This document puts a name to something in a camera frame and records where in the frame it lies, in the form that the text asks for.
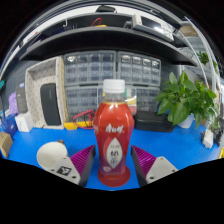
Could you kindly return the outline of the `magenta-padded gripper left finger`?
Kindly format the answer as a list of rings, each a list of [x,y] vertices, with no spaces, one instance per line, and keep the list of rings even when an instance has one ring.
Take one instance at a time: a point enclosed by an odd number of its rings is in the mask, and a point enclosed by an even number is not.
[[[49,169],[49,172],[76,185],[85,187],[89,179],[95,155],[95,146],[91,145],[71,157],[60,158]]]

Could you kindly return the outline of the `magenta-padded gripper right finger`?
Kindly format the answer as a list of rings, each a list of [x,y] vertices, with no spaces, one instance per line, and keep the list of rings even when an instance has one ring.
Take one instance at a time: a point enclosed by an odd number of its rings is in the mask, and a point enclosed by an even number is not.
[[[134,145],[131,146],[131,156],[140,187],[178,171],[165,157],[155,157]]]

